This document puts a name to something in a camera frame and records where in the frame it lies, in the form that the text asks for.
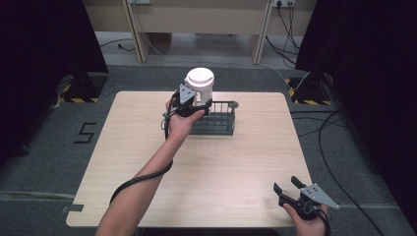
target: light wood tabletop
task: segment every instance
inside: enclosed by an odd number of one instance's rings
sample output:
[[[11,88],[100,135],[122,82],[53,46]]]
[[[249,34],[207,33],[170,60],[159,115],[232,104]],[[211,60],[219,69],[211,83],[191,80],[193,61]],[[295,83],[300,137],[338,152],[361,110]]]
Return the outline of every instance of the light wood tabletop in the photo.
[[[161,130],[170,91],[121,91],[116,95],[89,161],[67,224],[95,227],[113,192],[131,179],[164,142]],[[233,136],[191,135],[174,158],[141,227],[288,227],[276,182],[298,198],[290,182],[311,184],[288,106],[278,92],[214,92],[235,100]]]

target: electrical socket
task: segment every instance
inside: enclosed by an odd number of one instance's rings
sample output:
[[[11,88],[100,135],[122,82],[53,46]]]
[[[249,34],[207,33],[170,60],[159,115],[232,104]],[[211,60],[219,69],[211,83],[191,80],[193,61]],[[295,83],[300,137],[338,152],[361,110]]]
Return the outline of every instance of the electrical socket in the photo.
[[[292,6],[295,5],[295,0],[273,0],[272,7],[277,7],[278,1],[281,1],[281,8],[288,8],[290,3],[292,3]]]

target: metal bracket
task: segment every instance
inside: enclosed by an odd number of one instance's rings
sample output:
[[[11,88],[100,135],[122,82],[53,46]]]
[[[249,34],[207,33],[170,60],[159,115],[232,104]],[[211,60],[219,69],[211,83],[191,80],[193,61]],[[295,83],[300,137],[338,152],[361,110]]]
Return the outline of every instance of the metal bracket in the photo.
[[[310,200],[317,202],[319,204],[324,204],[329,207],[338,209],[339,206],[323,191],[319,185],[314,184],[306,188],[301,189],[301,192],[307,196]]]

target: black cable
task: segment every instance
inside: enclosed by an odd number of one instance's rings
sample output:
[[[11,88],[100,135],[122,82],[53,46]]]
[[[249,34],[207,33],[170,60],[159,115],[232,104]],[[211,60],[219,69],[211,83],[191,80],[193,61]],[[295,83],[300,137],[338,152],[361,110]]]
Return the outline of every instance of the black cable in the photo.
[[[294,4],[292,2],[289,2],[289,32],[290,32],[290,37],[292,38],[292,45],[294,46],[294,50],[297,52],[298,54],[298,50],[300,49],[300,47],[297,45],[297,42],[294,39],[294,34],[292,33],[292,24],[294,22]]]
[[[266,40],[269,43],[269,45],[272,47],[272,49],[274,49],[275,51],[278,50],[279,52],[282,52],[282,53],[288,53],[288,54],[292,54],[292,55],[297,55],[297,53],[295,53],[295,52],[285,51],[285,50],[283,50],[283,49],[281,49],[281,48],[273,45],[272,42],[270,42],[270,40],[269,40],[269,38],[267,36],[266,36]]]
[[[289,62],[291,62],[292,64],[294,64],[295,65],[295,62],[293,61],[293,60],[291,60],[289,57],[287,57],[286,55],[285,55],[285,50],[282,50],[282,49],[280,49],[280,48],[278,48],[278,47],[276,47],[275,45],[273,45],[270,41],[269,41],[269,38],[268,37],[266,37],[266,40],[267,40],[267,42],[269,43],[269,45],[272,47],[272,49],[278,54],[278,55],[280,55],[282,58],[285,58],[286,60],[288,60]]]
[[[302,135],[299,135],[298,136],[298,138],[302,138],[302,137],[304,137],[304,136],[307,136],[307,135],[310,135],[310,134],[313,134],[313,133],[316,133],[316,132],[318,132],[320,129],[317,129],[317,130],[314,130],[314,131],[310,131],[310,132],[307,132],[306,134],[302,134]]]
[[[126,49],[124,46],[122,46],[122,44],[117,44],[117,46],[120,48],[120,49],[123,49],[123,50],[125,50],[125,51],[133,51],[133,50],[135,50],[135,47],[134,48],[132,48],[132,49]]]
[[[176,95],[177,92],[178,91],[175,91],[175,93],[172,95],[171,99],[169,100],[169,105],[166,109],[165,120],[164,120],[165,121],[165,126],[164,126],[165,139],[168,139],[168,136],[169,136],[168,128],[169,128],[169,119],[171,117],[171,114],[170,114],[171,113],[171,106],[172,106],[172,103],[174,101],[174,98],[175,98],[175,95]],[[111,196],[111,199],[110,199],[110,203],[113,202],[113,200],[116,198],[116,196],[122,190],[128,188],[129,186],[132,186],[132,185],[137,184],[139,182],[149,180],[149,179],[153,179],[153,178],[156,178],[160,175],[165,174],[166,172],[168,172],[171,169],[172,163],[173,163],[173,161],[169,162],[169,164],[165,168],[163,168],[162,170],[159,170],[155,173],[151,173],[151,174],[148,174],[148,175],[142,175],[142,176],[139,176],[139,177],[136,177],[136,178],[133,178],[131,180],[126,181],[124,184],[120,185],[119,188],[117,188],[116,191],[113,193],[113,195]]]
[[[322,209],[320,209],[320,211],[317,212],[317,216],[322,220],[323,224],[325,225],[325,236],[330,236],[331,228],[330,228],[330,223],[328,223],[328,216]]]
[[[159,170],[159,171],[157,171],[155,173],[151,173],[151,174],[148,174],[148,175],[139,176],[139,177],[136,177],[134,179],[131,179],[131,180],[126,181],[124,184],[122,184],[121,186],[119,186],[119,188],[117,188],[117,190],[113,193],[113,196],[111,196],[111,199],[110,199],[110,203],[113,202],[114,198],[116,198],[116,196],[122,190],[126,189],[127,187],[129,187],[131,185],[134,185],[134,184],[137,184],[139,182],[145,181],[145,180],[149,180],[149,179],[156,178],[156,177],[158,177],[160,175],[165,174],[166,172],[168,172],[168,170],[171,169],[172,162],[173,161],[169,162],[169,164],[165,168],[163,168],[162,170]]]
[[[293,120],[309,120],[310,119],[310,120],[325,121],[325,119],[316,118],[316,117],[293,117],[292,119]],[[340,124],[335,123],[336,121],[339,121],[339,120],[343,120],[343,118],[340,118],[334,121],[328,121],[328,123],[338,126],[338,127],[349,127],[348,125],[340,125]]]
[[[350,199],[350,201],[356,205],[356,207],[358,207],[358,209],[368,218],[368,220],[372,223],[372,225],[375,227],[375,229],[377,229],[377,231],[380,233],[380,235],[384,235],[383,232],[380,230],[380,228],[377,226],[377,224],[374,222],[374,220],[372,220],[372,218],[368,215],[367,212],[365,212],[358,203],[356,203],[356,201],[343,189],[343,187],[340,185],[340,183],[337,181],[337,179],[334,177],[333,173],[330,170],[330,167],[328,166],[328,161],[325,158],[325,153],[323,151],[323,146],[322,146],[322,130],[323,127],[325,126],[325,124],[328,122],[328,120],[335,115],[337,112],[339,112],[338,110],[331,113],[329,115],[329,117],[325,120],[325,122],[323,122],[322,126],[319,129],[319,148],[320,148],[320,154],[322,155],[322,159],[323,162],[325,163],[326,169],[328,170],[328,173],[330,174],[331,178],[334,180],[334,182],[336,183],[336,185],[340,188],[340,190],[346,195],[347,198]]]
[[[120,39],[116,39],[116,40],[108,41],[108,42],[106,42],[106,43],[104,43],[104,44],[100,44],[100,47],[101,47],[101,46],[108,45],[108,44],[110,44],[110,43],[112,43],[112,42],[116,42],[116,41],[127,41],[127,40],[133,40],[133,39],[132,39],[132,38],[120,38]]]
[[[281,12],[279,11],[279,9],[280,9],[280,7],[278,7],[278,8],[277,8],[277,10],[278,10],[278,15],[279,15],[279,17],[281,18],[282,24],[283,24],[283,25],[284,25],[284,27],[285,27],[285,31],[287,32],[287,39],[288,39],[288,37],[289,37],[289,40],[290,40],[291,42],[295,43],[294,38],[292,38],[292,37],[290,36],[290,31],[288,30],[288,27],[286,26],[286,23],[285,23],[284,19],[282,18],[282,15],[281,15]]]
[[[338,110],[291,111],[289,113],[291,113],[291,114],[298,114],[298,113],[331,113],[331,112],[335,112],[335,111],[338,111]]]

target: dark curtain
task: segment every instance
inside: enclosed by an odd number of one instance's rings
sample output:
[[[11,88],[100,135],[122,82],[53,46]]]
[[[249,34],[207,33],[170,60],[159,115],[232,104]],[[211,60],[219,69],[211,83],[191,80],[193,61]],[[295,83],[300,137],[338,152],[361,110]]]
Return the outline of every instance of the dark curtain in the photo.
[[[81,0],[0,3],[0,166],[30,138],[67,75],[108,73]]]
[[[416,7],[319,0],[296,68],[333,76],[358,144],[417,232]]]

